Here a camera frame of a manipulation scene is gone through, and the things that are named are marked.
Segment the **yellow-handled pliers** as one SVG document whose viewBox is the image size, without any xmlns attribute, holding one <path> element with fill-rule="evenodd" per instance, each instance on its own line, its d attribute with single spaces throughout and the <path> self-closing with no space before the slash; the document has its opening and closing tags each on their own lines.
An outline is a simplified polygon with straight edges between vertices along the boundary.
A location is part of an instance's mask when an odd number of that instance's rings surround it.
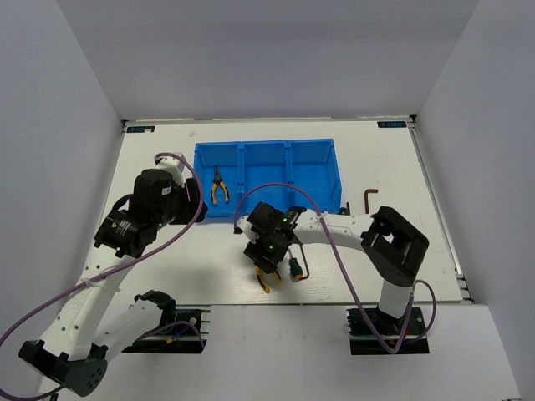
<svg viewBox="0 0 535 401">
<path fill-rule="evenodd" d="M 213 180 L 212 180 L 212 187 L 211 187 L 211 203 L 216 206 L 218 204 L 218 198 L 217 198 L 217 192 L 221 190 L 224 195 L 224 201 L 226 203 L 230 202 L 230 195 L 229 191 L 227 189 L 227 185 L 225 184 L 224 180 L 222 179 L 221 172 L 219 170 L 219 167 L 217 165 L 214 166 L 214 172 L 213 172 Z"/>
<path fill-rule="evenodd" d="M 257 266 L 255 268 L 255 274 L 259 286 L 267 294 L 271 292 L 272 284 L 278 286 L 282 283 L 282 278 L 277 271 L 272 273 L 266 273 L 259 266 Z"/>
</svg>

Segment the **green screwdriver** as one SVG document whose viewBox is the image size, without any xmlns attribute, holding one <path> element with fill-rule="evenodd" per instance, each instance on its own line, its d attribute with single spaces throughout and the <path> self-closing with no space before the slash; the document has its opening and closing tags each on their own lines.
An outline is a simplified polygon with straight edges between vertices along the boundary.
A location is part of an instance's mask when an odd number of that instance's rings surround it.
<svg viewBox="0 0 535 401">
<path fill-rule="evenodd" d="M 350 215 L 350 205 L 349 205 L 348 202 L 344 206 L 341 206 L 339 208 L 338 214 L 342 215 L 342 216 L 349 216 Z"/>
<path fill-rule="evenodd" d="M 294 281 L 299 281 L 303 277 L 303 269 L 300 266 L 298 259 L 293 255 L 291 249 L 288 249 L 288 264 L 290 275 Z"/>
</svg>

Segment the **short dark hex key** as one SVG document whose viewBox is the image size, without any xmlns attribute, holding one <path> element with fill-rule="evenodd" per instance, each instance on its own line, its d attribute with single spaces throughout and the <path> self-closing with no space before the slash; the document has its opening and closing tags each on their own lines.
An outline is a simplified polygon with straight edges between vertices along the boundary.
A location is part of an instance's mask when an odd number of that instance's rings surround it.
<svg viewBox="0 0 535 401">
<path fill-rule="evenodd" d="M 378 194 L 379 191 L 374 188 L 369 188 L 364 191 L 364 211 L 366 214 L 370 213 L 370 204 L 369 204 L 369 196 Z"/>
</svg>

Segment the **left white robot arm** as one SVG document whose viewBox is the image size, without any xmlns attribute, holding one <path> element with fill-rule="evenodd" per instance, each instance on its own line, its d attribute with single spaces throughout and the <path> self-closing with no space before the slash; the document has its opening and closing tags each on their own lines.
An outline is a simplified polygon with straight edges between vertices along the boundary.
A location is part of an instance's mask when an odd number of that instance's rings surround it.
<svg viewBox="0 0 535 401">
<path fill-rule="evenodd" d="M 161 229 L 178 225 L 181 234 L 203 220 L 204 190 L 197 174 L 184 178 L 176 165 L 142 170 L 133 190 L 120 197 L 94 236 L 96 253 L 87 261 L 56 318 L 18 356 L 45 378 L 80 397 L 93 393 L 110 364 L 146 333 L 167 333 L 176 325 L 175 300 L 149 290 L 110 323 L 101 321 L 132 268 L 150 257 L 146 249 Z"/>
</svg>

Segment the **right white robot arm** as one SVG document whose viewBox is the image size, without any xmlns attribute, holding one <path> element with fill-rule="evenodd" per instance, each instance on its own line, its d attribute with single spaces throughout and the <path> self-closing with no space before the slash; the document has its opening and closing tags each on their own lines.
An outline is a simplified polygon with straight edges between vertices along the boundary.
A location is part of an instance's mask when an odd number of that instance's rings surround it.
<svg viewBox="0 0 535 401">
<path fill-rule="evenodd" d="M 408 322 L 406 308 L 429 240 L 398 211 L 381 206 L 373 215 L 318 215 L 293 206 L 282 212 L 260 202 L 237 220 L 236 233 L 247 236 L 244 254 L 266 273 L 277 270 L 288 248 L 334 243 L 361 251 L 383 279 L 377 321 L 395 333 Z"/>
</svg>

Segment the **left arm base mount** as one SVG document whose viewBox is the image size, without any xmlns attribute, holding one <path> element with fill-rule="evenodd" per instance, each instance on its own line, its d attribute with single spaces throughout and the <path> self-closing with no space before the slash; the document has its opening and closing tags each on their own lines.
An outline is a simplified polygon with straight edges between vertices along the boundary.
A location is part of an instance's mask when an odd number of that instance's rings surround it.
<svg viewBox="0 0 535 401">
<path fill-rule="evenodd" d="M 176 307 L 156 333 L 138 339 L 122 353 L 201 354 L 207 343 L 210 321 L 209 307 Z"/>
</svg>

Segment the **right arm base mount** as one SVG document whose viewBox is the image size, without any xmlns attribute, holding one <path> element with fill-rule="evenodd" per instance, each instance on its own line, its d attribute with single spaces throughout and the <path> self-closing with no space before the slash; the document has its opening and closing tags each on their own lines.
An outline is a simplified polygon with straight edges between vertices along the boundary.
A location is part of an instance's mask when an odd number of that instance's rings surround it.
<svg viewBox="0 0 535 401">
<path fill-rule="evenodd" d="M 404 318 L 392 319 L 373 307 L 366 307 L 370 320 L 387 345 L 393 348 L 401 335 Z M 379 344 L 375 335 L 365 323 L 359 309 L 347 310 L 349 326 L 349 346 L 353 356 L 387 355 L 388 353 Z M 430 348 L 427 337 L 425 320 L 420 307 L 412 307 L 410 320 L 405 330 L 404 340 L 398 351 L 399 355 L 429 354 Z"/>
</svg>

